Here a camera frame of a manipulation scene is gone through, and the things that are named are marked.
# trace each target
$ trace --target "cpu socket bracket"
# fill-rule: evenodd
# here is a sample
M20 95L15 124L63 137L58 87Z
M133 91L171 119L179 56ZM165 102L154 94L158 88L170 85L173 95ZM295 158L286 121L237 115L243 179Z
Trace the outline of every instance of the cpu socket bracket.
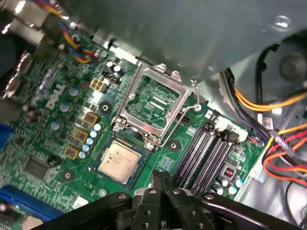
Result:
M153 144L157 146L161 145L162 139L174 122L187 97L193 92L191 87L182 83L179 72L173 71L171 75L167 75L165 71L166 65L164 64L147 67L140 63L118 113L113 119L113 123L115 123L113 131L119 132L126 128L132 128L134 131L143 135L146 140L144 147L148 150L153 149ZM166 125L164 128L153 127L135 116L132 116L126 110L128 103L134 100L138 85L143 76L147 76L179 94L173 108L165 116Z

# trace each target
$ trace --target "motherboard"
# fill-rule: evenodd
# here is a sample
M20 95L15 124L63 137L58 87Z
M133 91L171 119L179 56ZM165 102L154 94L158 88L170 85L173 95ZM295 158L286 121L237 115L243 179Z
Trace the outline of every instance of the motherboard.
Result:
M44 222L115 191L134 195L153 169L195 197L234 199L261 152L252 133L163 64L132 64L76 36L97 64L65 49L52 62L26 53L7 86L1 103L20 112L2 125L0 203L14 215L0 212L0 225L19 230L29 216Z

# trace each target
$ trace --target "pci express slot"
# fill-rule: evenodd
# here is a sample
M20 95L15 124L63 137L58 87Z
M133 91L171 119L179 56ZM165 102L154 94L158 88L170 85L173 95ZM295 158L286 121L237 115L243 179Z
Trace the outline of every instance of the pci express slot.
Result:
M198 176L192 185L191 192L195 198L199 197L209 188L213 179L221 170L231 148L232 145L229 142L218 139L207 160L202 165L201 171L197 173Z
M211 134L205 128L199 130L189 147L189 151L183 163L176 173L177 176L175 176L173 182L174 187L187 187L199 164L215 141L217 141L215 134Z
M0 189L0 199L17 205L20 209L40 218L42 221L50 221L61 215L62 212L37 200L36 198L24 193L11 185L6 185Z

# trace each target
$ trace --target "green circuit board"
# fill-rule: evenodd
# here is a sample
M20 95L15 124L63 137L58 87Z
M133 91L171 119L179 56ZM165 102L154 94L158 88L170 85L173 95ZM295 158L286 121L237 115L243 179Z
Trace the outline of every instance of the green circuit board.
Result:
M25 122L26 113L23 113L18 121L12 122L13 133L5 148L0 150L0 186L11 184L63 213L99 199L102 191L108 194L124 191L133 195L136 189L151 185L153 169L168 171L172 175L185 156L196 130L202 122L208 121L204 115L209 107L205 104L202 104L201 111L189 111L186 117L190 121L180 123L170 138L180 143L179 150L173 151L166 144L155 152L143 151L141 155L144 157L144 163L134 176L129 189L110 177L97 173L94 166L108 140L114 137L110 129L111 121L118 111L137 66L118 58L87 37L82 37L82 42L88 49L107 52L107 57L98 56L97 65L77 65L72 55L60 53L52 64L43 60L33 60L31 70L18 75L22 80L22 88L12 100L20 104L36 104L43 113L37 122L31 124ZM122 70L120 75L114 74L113 79L104 76L110 72L106 66L109 61L121 66ZM101 79L108 85L104 92L89 87L93 78ZM48 79L48 82L42 82L43 79ZM71 88L78 89L77 95L70 95ZM46 108L51 95L59 89L62 91L58 95L58 100L53 101L54 108ZM150 125L163 127L164 117L178 95L148 78L142 79L138 92L136 98L128 105L127 111ZM99 108L101 102L108 102L111 111L102 111ZM194 103L195 98L192 95L185 105ZM68 104L69 111L63 112L61 104ZM79 152L84 145L82 141L73 138L75 131L83 130L89 134L94 129L93 124L84 122L87 113L94 114L97 118L95 123L99 123L102 129L84 159L78 156L71 159L64 155L67 147ZM51 129L52 122L55 121L60 123L57 130ZM141 147L143 145L128 131L122 132L120 137ZM230 153L229 158L238 162L242 179L247 177L260 155L260 150L261 148L254 143L246 141ZM63 162L59 166L50 167L43 178L39 179L25 172L30 158L46 163L52 155L60 157ZM67 170L71 172L69 178L65 176ZM12 229L20 229L18 226L20 227L14 225Z

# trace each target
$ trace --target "dell logo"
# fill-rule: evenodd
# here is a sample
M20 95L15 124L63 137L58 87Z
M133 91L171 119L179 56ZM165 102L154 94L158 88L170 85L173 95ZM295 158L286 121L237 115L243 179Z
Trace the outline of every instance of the dell logo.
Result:
M57 84L56 88L53 91L53 94L50 97L50 100L47 102L45 106L47 109L50 109L50 110L54 109L54 107L56 106L56 102L59 100L59 97L63 93L64 89L65 89L65 85Z

